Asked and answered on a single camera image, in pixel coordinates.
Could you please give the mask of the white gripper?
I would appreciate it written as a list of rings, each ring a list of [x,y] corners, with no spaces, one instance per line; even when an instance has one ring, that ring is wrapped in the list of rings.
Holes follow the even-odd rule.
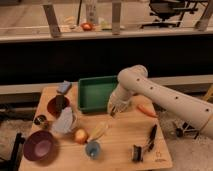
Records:
[[[107,113],[114,117],[116,113],[121,113],[130,105],[132,93],[125,88],[116,87],[110,95],[107,104]]]

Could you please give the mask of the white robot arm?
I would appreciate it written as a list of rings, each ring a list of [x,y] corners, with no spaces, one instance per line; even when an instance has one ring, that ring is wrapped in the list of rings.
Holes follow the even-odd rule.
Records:
[[[154,83],[148,79],[148,71],[143,65],[121,70],[117,80],[117,87],[107,104],[107,113],[111,116],[125,111],[136,93],[177,114],[200,133],[213,139],[213,104]]]

